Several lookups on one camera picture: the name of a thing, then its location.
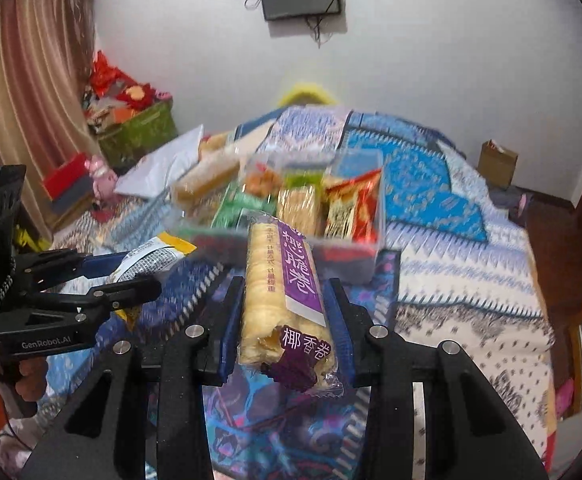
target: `pillow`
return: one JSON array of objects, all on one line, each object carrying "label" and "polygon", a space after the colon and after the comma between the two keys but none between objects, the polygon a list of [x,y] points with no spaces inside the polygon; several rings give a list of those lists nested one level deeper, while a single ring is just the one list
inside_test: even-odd
[{"label": "pillow", "polygon": [[143,156],[116,184],[120,195],[155,198],[197,163],[197,146],[204,132],[201,124]]}]

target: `screw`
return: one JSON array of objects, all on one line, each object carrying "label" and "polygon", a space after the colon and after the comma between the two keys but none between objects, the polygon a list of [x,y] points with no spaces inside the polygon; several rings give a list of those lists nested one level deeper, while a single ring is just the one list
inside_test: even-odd
[{"label": "screw", "polygon": [[186,335],[191,338],[200,337],[204,333],[205,329],[201,325],[190,325],[187,330],[184,331]]},{"label": "screw", "polygon": [[460,345],[455,341],[444,341],[442,343],[442,350],[449,355],[455,355],[460,351]]},{"label": "screw", "polygon": [[383,325],[373,325],[369,329],[369,333],[376,339],[382,339],[389,335],[389,331]]},{"label": "screw", "polygon": [[113,346],[114,353],[118,355],[126,354],[131,349],[131,343],[129,341],[118,341]]}]

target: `red decoration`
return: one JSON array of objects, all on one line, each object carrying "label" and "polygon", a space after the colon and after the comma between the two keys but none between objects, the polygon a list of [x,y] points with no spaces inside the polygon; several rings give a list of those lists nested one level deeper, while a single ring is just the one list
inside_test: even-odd
[{"label": "red decoration", "polygon": [[127,103],[134,110],[145,110],[153,104],[154,97],[155,90],[149,84],[130,86],[124,92],[116,95],[118,101]]},{"label": "red decoration", "polygon": [[42,185],[49,193],[49,198],[55,200],[62,195],[67,189],[75,184],[78,179],[87,174],[84,163],[87,160],[85,153],[78,153],[69,162],[49,174],[43,181]]},{"label": "red decoration", "polygon": [[89,83],[91,83],[94,92],[98,97],[103,97],[117,80],[124,81],[128,86],[138,84],[117,66],[110,66],[107,57],[99,50],[94,61],[94,71],[89,78]]}]

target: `snack package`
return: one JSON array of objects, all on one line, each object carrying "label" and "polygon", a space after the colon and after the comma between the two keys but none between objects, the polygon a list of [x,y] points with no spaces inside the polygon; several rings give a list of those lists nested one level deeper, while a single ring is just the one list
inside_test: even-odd
[{"label": "snack package", "polygon": [[232,182],[226,188],[222,205],[213,218],[211,227],[225,229],[236,227],[243,209],[273,214],[276,211],[276,204],[245,193],[240,184]]},{"label": "snack package", "polygon": [[324,171],[294,171],[285,174],[284,183],[287,189],[314,186],[319,191],[322,188],[322,176]]},{"label": "snack package", "polygon": [[282,189],[277,196],[277,217],[304,236],[316,236],[320,224],[320,199],[315,186]]},{"label": "snack package", "polygon": [[197,159],[202,160],[207,158],[211,153],[216,152],[226,146],[226,139],[228,139],[230,132],[224,132],[222,134],[215,134],[210,136],[204,136],[200,139],[197,146]]},{"label": "snack package", "polygon": [[[194,250],[195,245],[170,234],[161,233],[129,251],[118,268],[107,278],[107,283],[126,282],[140,274],[151,274],[164,285],[171,270]],[[141,311],[142,305],[138,305],[116,310],[115,313],[124,320],[129,330],[133,330]]]},{"label": "snack package", "polygon": [[255,164],[244,178],[244,192],[263,200],[275,200],[282,187],[282,178],[264,164]]},{"label": "snack package", "polygon": [[173,184],[171,200],[187,211],[212,191],[226,186],[239,171],[238,155],[225,151],[212,153]]},{"label": "snack package", "polygon": [[342,389],[311,249],[276,218],[249,229],[240,363],[299,392]]},{"label": "snack package", "polygon": [[325,238],[377,241],[373,221],[381,176],[381,169],[373,170],[325,190],[329,202]]},{"label": "snack package", "polygon": [[213,218],[215,218],[216,213],[222,205],[224,197],[225,189],[223,188],[211,192],[202,200],[196,202],[196,205],[188,209],[186,214],[187,219],[196,225],[210,227]]},{"label": "snack package", "polygon": [[337,186],[338,184],[342,184],[346,178],[341,178],[339,176],[334,176],[331,174],[325,173],[322,176],[322,189],[327,189],[328,187]]}]

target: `green snack package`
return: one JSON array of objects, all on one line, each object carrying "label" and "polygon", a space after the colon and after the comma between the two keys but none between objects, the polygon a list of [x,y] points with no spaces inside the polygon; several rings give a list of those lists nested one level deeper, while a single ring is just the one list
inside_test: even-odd
[{"label": "green snack package", "polygon": [[231,203],[237,209],[253,209],[264,213],[272,214],[276,211],[276,203],[268,202],[257,196],[253,196],[242,191],[241,184],[235,182],[229,184],[226,189],[225,202]]},{"label": "green snack package", "polygon": [[211,227],[217,229],[233,229],[238,225],[238,219],[240,218],[241,212],[242,208],[224,201],[220,206],[220,209],[215,213],[213,221],[211,222]]},{"label": "green snack package", "polygon": [[241,190],[240,184],[232,182],[226,188],[225,197],[213,217],[211,227],[218,229],[235,228],[243,209],[262,211],[273,215],[276,211],[276,204],[245,193]]},{"label": "green snack package", "polygon": [[324,171],[296,171],[286,173],[284,176],[284,187],[293,189],[294,187],[314,186],[318,192],[321,192],[323,176]]}]

